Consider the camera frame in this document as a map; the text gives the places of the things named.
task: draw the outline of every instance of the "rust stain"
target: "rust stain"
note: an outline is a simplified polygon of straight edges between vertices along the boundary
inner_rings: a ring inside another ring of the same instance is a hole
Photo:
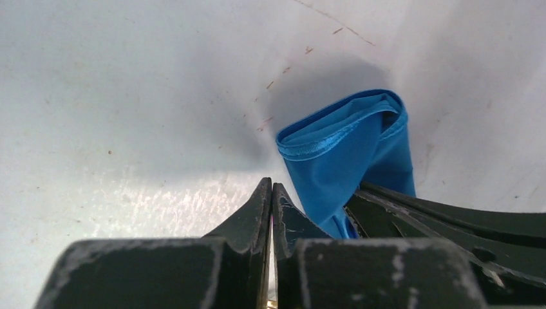
[[[273,117],[269,117],[268,119],[264,120],[262,123],[261,123],[261,126],[259,126],[256,131],[260,131],[262,132],[263,131],[263,128],[267,125],[268,122],[270,122],[271,120],[273,120]]]

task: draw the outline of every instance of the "blue cloth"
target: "blue cloth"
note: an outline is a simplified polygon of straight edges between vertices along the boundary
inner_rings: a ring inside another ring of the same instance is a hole
[[[277,135],[307,216],[335,238],[356,238],[343,206],[361,182],[415,196],[408,114],[392,91],[356,93]]]

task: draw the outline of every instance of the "black plastic part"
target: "black plastic part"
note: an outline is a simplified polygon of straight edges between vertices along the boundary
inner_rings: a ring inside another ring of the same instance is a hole
[[[281,309],[546,302],[542,214],[477,212],[372,185],[346,211],[366,239],[332,239],[264,178],[203,238],[72,244],[36,308],[263,308],[271,222]]]
[[[294,280],[297,266],[291,259],[298,239],[331,237],[299,211],[280,183],[273,185],[273,244],[279,308],[297,308],[300,286]]]
[[[361,185],[347,209],[363,230],[394,225],[402,237],[422,233],[457,244],[479,266],[476,276],[491,304],[546,303],[546,214],[463,209],[371,184]],[[378,218],[370,220],[369,209]]]
[[[487,308],[468,262],[441,239],[302,239],[290,262],[299,288],[280,308]]]
[[[80,241],[59,258],[36,308],[210,308],[209,283],[233,259],[220,239]]]
[[[271,180],[201,239],[72,244],[36,308],[261,308],[268,282]]]

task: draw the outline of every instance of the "blue fabric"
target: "blue fabric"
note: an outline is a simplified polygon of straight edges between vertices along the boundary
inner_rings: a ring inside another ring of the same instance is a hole
[[[375,89],[281,130],[279,152],[307,216],[335,238],[356,238],[343,206],[362,181],[415,196],[407,123],[401,99]]]

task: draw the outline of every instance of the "white surface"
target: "white surface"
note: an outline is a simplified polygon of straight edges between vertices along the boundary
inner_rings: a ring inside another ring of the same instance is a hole
[[[274,134],[368,88],[406,102],[419,196],[546,211],[546,2],[302,1],[0,0],[0,308],[72,241],[288,185]]]

